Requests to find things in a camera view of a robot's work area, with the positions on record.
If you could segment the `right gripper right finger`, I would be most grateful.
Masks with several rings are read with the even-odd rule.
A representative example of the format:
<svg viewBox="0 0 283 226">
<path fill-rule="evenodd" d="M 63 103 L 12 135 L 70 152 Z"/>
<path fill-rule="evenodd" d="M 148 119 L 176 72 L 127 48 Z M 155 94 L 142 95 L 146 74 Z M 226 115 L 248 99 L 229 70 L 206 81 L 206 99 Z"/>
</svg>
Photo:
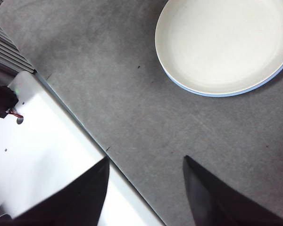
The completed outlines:
<svg viewBox="0 0 283 226">
<path fill-rule="evenodd" d="M 283 226 L 283 219 L 242 195 L 190 156 L 183 158 L 183 177 L 197 226 Z"/>
</svg>

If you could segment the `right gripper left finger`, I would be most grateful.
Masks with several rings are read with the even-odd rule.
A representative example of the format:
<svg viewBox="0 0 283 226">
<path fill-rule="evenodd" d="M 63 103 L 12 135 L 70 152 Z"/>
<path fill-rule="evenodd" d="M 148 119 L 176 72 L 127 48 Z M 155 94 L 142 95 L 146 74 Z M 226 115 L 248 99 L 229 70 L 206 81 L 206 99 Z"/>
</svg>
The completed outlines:
<svg viewBox="0 0 283 226">
<path fill-rule="evenodd" d="M 109 159 L 104 157 L 69 185 L 0 226 L 96 226 L 107 194 Z"/>
</svg>

